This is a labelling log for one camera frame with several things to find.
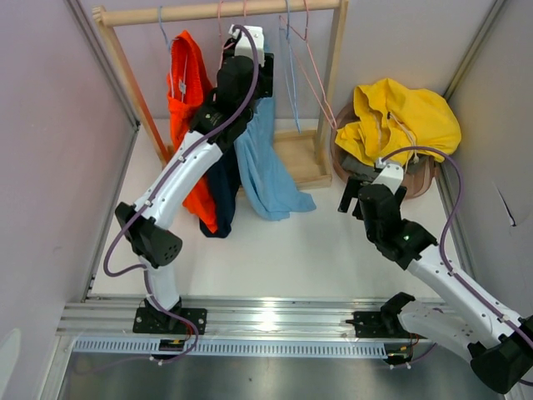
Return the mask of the pink hanger of yellow shorts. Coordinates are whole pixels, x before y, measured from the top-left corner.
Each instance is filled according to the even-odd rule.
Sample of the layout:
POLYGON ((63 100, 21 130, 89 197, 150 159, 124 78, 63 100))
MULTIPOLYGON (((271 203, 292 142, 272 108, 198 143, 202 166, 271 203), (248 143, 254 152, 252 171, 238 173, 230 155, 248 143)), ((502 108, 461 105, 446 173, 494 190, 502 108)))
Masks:
MULTIPOLYGON (((320 92, 318 92, 316 90, 316 86, 314 85, 314 82, 311 80, 309 74, 307 73, 306 68, 303 65, 302 60, 296 54, 296 52, 294 50, 294 47, 292 46, 292 43, 291 43, 292 53, 293 53, 293 58, 294 58, 295 74, 296 74, 296 71, 299 71, 301 73, 301 75, 305 78, 305 81, 306 81, 308 87, 311 89, 311 94, 316 99, 317 104, 318 104, 318 106, 319 106, 319 108, 321 110, 321 116, 326 119, 326 123, 331 128, 336 129, 337 128, 336 119, 335 119, 333 111, 331 109, 331 105, 328 102, 328 100, 326 99, 325 85, 324 85, 324 83, 323 83, 323 81, 321 79, 321 75, 320 75, 320 73, 318 71, 318 68, 317 68, 317 65, 316 65, 316 61, 315 61, 313 52, 311 50, 311 45, 310 45, 310 42, 309 42, 309 27, 310 27, 310 12, 311 12, 311 10, 310 10, 310 7, 309 7, 307 1, 304 1, 303 4, 304 4, 304 11, 305 11, 305 14, 306 14, 304 32, 300 33, 297 29, 295 29, 292 26, 291 20, 290 20, 290 25, 291 25, 290 34, 291 34, 291 38, 292 38, 292 35, 295 35, 298 39, 300 39, 305 44, 306 51, 307 51, 307 56, 309 58, 309 62, 311 63, 312 71, 314 72, 314 75, 315 75, 315 81, 318 84, 318 88, 320 89, 320 92)), ((278 17, 279 18, 279 22, 283 22, 283 23, 285 22, 285 15, 286 15, 286 6, 285 6, 285 14, 284 15, 279 15, 279 17, 278 17)))

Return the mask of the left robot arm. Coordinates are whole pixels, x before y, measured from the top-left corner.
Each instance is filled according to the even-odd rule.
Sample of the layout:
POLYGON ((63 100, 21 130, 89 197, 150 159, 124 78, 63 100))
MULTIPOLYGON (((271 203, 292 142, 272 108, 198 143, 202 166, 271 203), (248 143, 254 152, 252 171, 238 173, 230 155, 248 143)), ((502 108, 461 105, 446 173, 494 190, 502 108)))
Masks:
POLYGON ((172 262, 182 240, 170 227, 187 195, 213 166, 234 153, 259 99, 273 94, 274 55, 224 53, 217 85, 193 113, 177 153, 133 204, 120 202, 115 216, 143 270, 147 298, 137 310, 135 333, 193 333, 204 329, 198 312, 182 309, 172 262))

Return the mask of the blue hanger of grey shorts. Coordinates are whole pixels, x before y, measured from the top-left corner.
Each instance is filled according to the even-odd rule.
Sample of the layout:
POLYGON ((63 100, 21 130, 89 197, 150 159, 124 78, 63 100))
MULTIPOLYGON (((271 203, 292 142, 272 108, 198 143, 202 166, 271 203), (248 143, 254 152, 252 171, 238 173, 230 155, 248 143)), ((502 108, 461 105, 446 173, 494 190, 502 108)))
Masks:
POLYGON ((296 87, 296 74, 294 68, 294 58, 291 47, 291 6, 289 1, 285 1, 286 15, 285 22, 279 22, 279 42, 281 49, 281 59, 283 62, 283 73, 286 83, 287 96, 290 102, 293 120, 296 131, 301 134, 301 124, 298 112, 298 96, 296 87))

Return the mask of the yellow shorts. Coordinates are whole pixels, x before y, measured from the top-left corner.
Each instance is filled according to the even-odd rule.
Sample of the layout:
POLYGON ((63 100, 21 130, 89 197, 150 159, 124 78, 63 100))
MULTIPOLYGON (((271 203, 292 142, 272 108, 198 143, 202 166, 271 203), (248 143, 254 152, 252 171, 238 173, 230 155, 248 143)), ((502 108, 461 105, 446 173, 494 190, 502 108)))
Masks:
POLYGON ((335 144, 372 166, 398 149, 391 160, 404 166, 434 148, 448 155, 461 142, 461 128, 446 100, 428 89, 409 89, 384 78, 353 93, 355 122, 337 130, 335 144))

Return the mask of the navy blue shorts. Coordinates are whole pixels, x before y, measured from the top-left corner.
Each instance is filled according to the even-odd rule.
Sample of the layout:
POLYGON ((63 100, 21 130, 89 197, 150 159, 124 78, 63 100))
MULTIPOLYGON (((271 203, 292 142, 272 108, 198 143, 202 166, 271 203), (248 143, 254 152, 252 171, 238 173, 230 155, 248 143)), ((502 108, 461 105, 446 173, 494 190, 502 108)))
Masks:
MULTIPOLYGON (((225 52, 234 52, 234 49, 230 47, 225 52)), ((217 102, 216 88, 207 94, 207 100, 195 116, 197 121, 194 128, 204 135, 223 125, 242 104, 217 102)), ((217 232, 209 238, 226 238, 232 230, 236 195, 241 186, 234 142, 243 133, 246 125, 242 117, 236 117, 231 124, 207 140, 210 144, 216 144, 222 151, 220 159, 205 174, 209 191, 216 204, 217 215, 217 232)))

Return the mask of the pink hanger of navy shorts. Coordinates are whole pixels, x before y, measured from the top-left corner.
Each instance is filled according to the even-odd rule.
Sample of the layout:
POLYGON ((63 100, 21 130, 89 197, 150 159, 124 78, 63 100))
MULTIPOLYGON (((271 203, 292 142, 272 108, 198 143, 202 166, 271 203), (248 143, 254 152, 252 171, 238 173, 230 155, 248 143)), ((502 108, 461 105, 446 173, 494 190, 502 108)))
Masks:
POLYGON ((226 39, 224 38, 223 30, 222 30, 222 5, 224 3, 224 0, 219 0, 217 4, 217 26, 218 26, 218 37, 220 41, 220 52, 219 52, 219 62, 217 67, 217 73, 220 71, 223 59, 224 59, 224 52, 227 49, 226 45, 226 39))

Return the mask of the grey shorts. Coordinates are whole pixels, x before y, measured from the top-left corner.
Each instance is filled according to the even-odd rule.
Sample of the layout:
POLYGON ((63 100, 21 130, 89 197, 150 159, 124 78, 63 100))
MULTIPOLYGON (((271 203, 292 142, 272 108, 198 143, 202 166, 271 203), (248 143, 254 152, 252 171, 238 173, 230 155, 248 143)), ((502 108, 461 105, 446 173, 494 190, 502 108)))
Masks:
MULTIPOLYGON (((427 156, 421 156, 416 162, 415 159, 412 158, 407 164, 406 171, 408 173, 416 173, 416 171, 422 167, 422 164, 426 159, 427 156)), ((350 154, 341 157, 341 167, 350 173, 358 175, 367 175, 369 177, 377 175, 377 171, 373 166, 366 165, 350 154)))

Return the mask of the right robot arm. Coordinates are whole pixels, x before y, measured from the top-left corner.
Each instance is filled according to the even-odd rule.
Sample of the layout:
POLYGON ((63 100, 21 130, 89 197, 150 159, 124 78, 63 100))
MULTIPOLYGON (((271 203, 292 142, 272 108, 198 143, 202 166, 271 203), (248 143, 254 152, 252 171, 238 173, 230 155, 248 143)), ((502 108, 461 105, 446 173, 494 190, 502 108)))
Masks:
POLYGON ((436 238, 401 216, 405 189, 349 177, 338 207, 362 221, 367 239, 386 259, 420 279, 455 312, 450 317, 400 292, 383 307, 381 329, 416 333, 465 360, 488 388, 507 394, 532 369, 532 318, 492 297, 442 255, 436 238))

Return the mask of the light blue shorts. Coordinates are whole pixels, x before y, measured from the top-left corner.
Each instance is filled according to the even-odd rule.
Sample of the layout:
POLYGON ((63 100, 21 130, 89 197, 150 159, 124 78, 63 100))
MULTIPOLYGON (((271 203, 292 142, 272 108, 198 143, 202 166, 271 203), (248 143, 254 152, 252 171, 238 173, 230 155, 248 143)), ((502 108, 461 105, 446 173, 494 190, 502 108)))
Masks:
POLYGON ((300 191, 274 149, 275 101, 257 103, 253 119, 235 141, 242 187, 259 217, 268 221, 287 219, 292 213, 316 209, 310 194, 300 191))

